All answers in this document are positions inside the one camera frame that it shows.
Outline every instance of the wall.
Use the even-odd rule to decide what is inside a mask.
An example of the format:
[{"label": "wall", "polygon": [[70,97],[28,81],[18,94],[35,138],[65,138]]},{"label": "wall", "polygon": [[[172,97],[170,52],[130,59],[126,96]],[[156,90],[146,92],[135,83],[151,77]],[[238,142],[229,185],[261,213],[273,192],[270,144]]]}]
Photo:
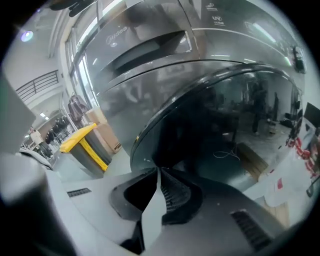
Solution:
[{"label": "wall", "polygon": [[39,28],[37,31],[35,21],[31,18],[21,29],[23,30],[33,31],[33,38],[22,42],[22,32],[18,33],[2,63],[2,71],[15,90],[45,73],[58,69],[57,58],[48,58],[51,28]]},{"label": "wall", "polygon": [[38,128],[39,126],[41,126],[46,122],[45,118],[40,116],[40,113],[44,113],[47,117],[51,118],[52,113],[60,109],[61,100],[62,100],[62,92],[51,96],[47,100],[33,107],[31,111],[36,116],[36,119],[32,123],[32,126],[34,128]]}]

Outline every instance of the red sticker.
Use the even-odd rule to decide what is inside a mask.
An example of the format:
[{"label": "red sticker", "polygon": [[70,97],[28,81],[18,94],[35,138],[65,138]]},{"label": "red sticker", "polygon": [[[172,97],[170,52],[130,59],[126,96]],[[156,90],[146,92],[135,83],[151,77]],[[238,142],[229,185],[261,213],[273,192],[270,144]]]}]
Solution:
[{"label": "red sticker", "polygon": [[280,189],[282,189],[283,187],[284,187],[284,185],[282,184],[282,178],[280,178],[279,180],[278,180],[278,190],[280,190]]}]

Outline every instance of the floor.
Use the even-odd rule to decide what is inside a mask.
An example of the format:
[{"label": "floor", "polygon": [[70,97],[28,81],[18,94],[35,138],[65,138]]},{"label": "floor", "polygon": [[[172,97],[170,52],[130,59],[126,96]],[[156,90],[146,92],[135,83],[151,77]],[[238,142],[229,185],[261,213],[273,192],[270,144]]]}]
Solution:
[{"label": "floor", "polygon": [[[59,153],[53,170],[63,183],[93,180],[94,178],[85,173],[85,167],[70,154]],[[130,158],[123,148],[113,157],[104,176],[116,176],[130,173]]]}]

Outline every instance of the stainless steel surface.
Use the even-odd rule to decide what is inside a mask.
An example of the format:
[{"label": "stainless steel surface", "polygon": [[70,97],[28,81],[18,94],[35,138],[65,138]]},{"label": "stainless steel surface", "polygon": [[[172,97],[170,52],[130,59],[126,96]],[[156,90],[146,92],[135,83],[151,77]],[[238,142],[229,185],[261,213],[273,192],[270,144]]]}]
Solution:
[{"label": "stainless steel surface", "polygon": [[271,13],[247,0],[179,2],[192,26],[200,59],[270,64],[304,90],[304,76],[294,67],[293,47],[298,43]]},{"label": "stainless steel surface", "polygon": [[[169,53],[146,58],[133,70],[122,72],[119,67],[150,52],[164,54],[167,37],[181,32],[176,46]],[[86,49],[90,79],[96,94],[103,93],[123,80],[164,65],[199,59],[193,33],[178,0],[147,0],[139,2],[111,20]]]},{"label": "stainless steel surface", "polygon": [[[157,57],[155,39],[171,33],[181,37],[179,44],[172,54]],[[303,91],[304,75],[294,68],[294,45],[278,21],[246,0],[145,0],[107,23],[89,44],[86,57],[99,105],[129,153],[166,99],[228,62],[273,65]],[[221,62],[211,66],[204,60]]]},{"label": "stainless steel surface", "polygon": [[[236,153],[260,172],[274,164],[298,136],[301,107],[295,84],[278,69],[242,64],[220,70],[167,100],[134,143],[131,170],[174,167],[243,191],[244,159]],[[286,125],[280,122],[288,116]]]},{"label": "stainless steel surface", "polygon": [[235,65],[229,61],[193,61],[154,69],[98,95],[99,105],[124,150],[150,118],[180,88],[200,76]]}]

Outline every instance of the washing machine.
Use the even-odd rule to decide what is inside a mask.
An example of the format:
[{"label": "washing machine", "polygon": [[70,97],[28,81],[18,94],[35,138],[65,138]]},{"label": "washing machine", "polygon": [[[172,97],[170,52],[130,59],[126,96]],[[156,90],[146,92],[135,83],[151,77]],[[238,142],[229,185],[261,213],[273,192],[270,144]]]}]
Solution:
[{"label": "washing machine", "polygon": [[282,24],[247,0],[144,0],[110,14],[85,54],[97,101],[130,154],[178,90],[216,71],[268,64],[303,91],[296,46]]}]

